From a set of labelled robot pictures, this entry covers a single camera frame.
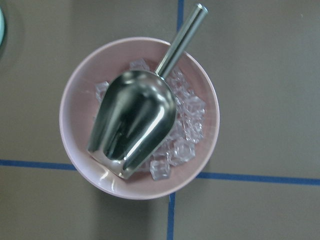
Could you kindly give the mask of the metal ice scoop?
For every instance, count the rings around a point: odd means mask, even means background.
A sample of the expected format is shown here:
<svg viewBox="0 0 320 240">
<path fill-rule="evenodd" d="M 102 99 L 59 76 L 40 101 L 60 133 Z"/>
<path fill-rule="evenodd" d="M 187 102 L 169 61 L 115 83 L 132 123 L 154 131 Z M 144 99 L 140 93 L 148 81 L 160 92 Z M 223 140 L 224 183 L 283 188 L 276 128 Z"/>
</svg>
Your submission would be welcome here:
<svg viewBox="0 0 320 240">
<path fill-rule="evenodd" d="M 107 88 L 87 151 L 116 176 L 129 179 L 172 130 L 177 104 L 166 78 L 207 14 L 196 4 L 154 71 L 125 71 Z"/>
</svg>

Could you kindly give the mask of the light green plate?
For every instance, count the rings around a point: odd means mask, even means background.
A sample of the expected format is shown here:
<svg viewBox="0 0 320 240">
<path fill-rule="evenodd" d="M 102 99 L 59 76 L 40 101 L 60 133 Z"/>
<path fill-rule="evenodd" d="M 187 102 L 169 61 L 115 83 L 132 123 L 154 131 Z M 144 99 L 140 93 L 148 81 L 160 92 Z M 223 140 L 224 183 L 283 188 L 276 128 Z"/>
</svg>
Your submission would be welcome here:
<svg viewBox="0 0 320 240">
<path fill-rule="evenodd" d="M 2 41 L 4 39 L 5 34 L 5 18 L 2 11 L 2 8 L 0 8 L 0 45 L 2 44 Z"/>
</svg>

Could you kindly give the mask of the pink bowl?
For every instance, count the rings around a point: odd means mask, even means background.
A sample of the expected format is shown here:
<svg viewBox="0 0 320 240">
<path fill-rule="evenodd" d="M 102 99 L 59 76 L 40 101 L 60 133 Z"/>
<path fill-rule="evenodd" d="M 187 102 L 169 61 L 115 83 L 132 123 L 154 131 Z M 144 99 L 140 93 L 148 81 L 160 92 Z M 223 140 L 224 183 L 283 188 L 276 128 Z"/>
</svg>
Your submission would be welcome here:
<svg viewBox="0 0 320 240">
<path fill-rule="evenodd" d="M 138 172 L 124 180 L 87 152 L 89 136 L 99 108 L 95 84 L 112 81 L 129 68 L 131 61 L 137 59 L 144 59 L 154 69 L 168 47 L 166 41 L 151 37 L 129 37 L 110 42 L 79 64 L 64 89 L 59 127 L 65 151 L 83 178 L 110 195 L 130 200 L 151 200 L 176 192 L 202 171 L 216 146 L 220 128 L 217 94 L 202 66 L 185 53 L 177 65 L 191 88 L 206 104 L 203 139 L 195 147 L 195 157 L 174 167 L 168 179 L 155 181 L 149 173 Z"/>
</svg>

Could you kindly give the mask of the clear fake ice cubes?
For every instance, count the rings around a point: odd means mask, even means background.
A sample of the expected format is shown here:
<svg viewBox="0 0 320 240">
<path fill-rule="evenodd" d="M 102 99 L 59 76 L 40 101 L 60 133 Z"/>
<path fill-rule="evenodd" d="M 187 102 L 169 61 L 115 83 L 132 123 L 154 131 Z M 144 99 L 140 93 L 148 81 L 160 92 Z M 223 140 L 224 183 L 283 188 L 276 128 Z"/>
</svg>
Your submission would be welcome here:
<svg viewBox="0 0 320 240">
<path fill-rule="evenodd" d="M 130 62 L 129 71 L 132 70 L 149 71 L 150 67 L 140 58 Z M 154 180 L 168 178 L 171 166 L 182 165 L 193 159 L 196 155 L 195 147 L 204 137 L 205 102 L 194 93 L 179 68 L 172 71 L 167 83 L 175 95 L 175 123 L 159 147 L 136 171 L 150 172 Z M 100 104 L 109 85 L 103 82 L 96 86 L 96 97 Z"/>
</svg>

